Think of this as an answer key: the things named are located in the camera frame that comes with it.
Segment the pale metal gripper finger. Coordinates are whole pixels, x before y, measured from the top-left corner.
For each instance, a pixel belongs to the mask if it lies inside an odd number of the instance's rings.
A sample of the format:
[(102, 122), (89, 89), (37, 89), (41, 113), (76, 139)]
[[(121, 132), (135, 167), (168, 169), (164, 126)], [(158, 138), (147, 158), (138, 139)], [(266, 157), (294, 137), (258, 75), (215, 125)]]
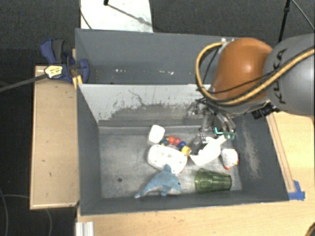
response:
[(192, 154), (198, 154), (208, 143), (209, 141), (205, 134), (196, 135), (192, 141)]

